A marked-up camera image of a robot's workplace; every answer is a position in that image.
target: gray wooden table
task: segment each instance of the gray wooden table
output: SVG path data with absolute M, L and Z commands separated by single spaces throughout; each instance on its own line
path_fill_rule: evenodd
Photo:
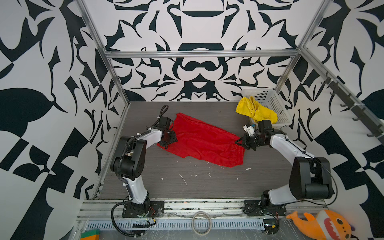
M 166 117 L 175 119 L 177 113 L 184 113 L 239 137 L 248 123 L 246 116 L 235 112 L 237 103 L 233 102 L 132 102 L 122 135 L 143 132 L 156 121 L 164 104 L 169 105 Z M 268 146 L 246 150 L 244 164 L 228 168 L 192 157 L 181 158 L 153 145 L 147 149 L 142 177 L 153 199 L 252 198 L 287 184 L 290 173 L 289 162 Z M 122 183 L 109 170 L 99 198 L 123 199 L 126 195 Z

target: black and white patterned wall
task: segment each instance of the black and white patterned wall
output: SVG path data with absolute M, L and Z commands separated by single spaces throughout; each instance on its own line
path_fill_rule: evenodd
M 61 239 L 124 103 L 73 0 L 2 1 L 0 50 L 1 239 Z
M 86 0 L 108 51 L 295 49 L 321 0 Z M 238 100 L 289 57 L 115 59 L 131 101 Z
M 384 2 L 335 0 L 308 44 L 330 70 L 368 108 L 384 119 Z M 329 209 L 342 214 L 362 239 L 384 237 L 384 146 L 301 58 L 280 93 L 293 124 L 284 127 L 308 152 L 326 157 L 338 185 Z

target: plush toy mouth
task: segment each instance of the plush toy mouth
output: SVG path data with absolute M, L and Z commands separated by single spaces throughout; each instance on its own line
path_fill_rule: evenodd
M 327 229 L 327 231 L 328 231 L 328 233 L 329 233 L 329 235 L 331 236 L 332 239 L 340 240 L 338 234 L 335 231 L 333 231 L 334 226 L 332 226 L 333 224 L 332 224 L 330 218 L 326 218 L 324 220 L 324 225 L 325 225 L 325 228 Z

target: white plastic basket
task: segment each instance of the white plastic basket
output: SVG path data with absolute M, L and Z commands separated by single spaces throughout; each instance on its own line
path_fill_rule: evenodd
M 292 117 L 285 109 L 283 102 L 273 89 L 250 88 L 242 91 L 243 97 L 254 97 L 262 106 L 273 110 L 277 114 L 277 123 L 272 124 L 273 128 L 281 128 L 292 124 Z M 249 118 L 252 124 L 256 124 L 252 118 Z

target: orange shark plush toy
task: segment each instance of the orange shark plush toy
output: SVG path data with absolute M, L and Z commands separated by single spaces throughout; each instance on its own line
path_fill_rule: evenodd
M 321 210 L 316 218 L 309 213 L 304 213 L 307 221 L 297 216 L 297 211 L 288 215 L 296 227 L 306 236 L 317 240 L 349 240 L 351 226 L 340 214 L 330 210 Z

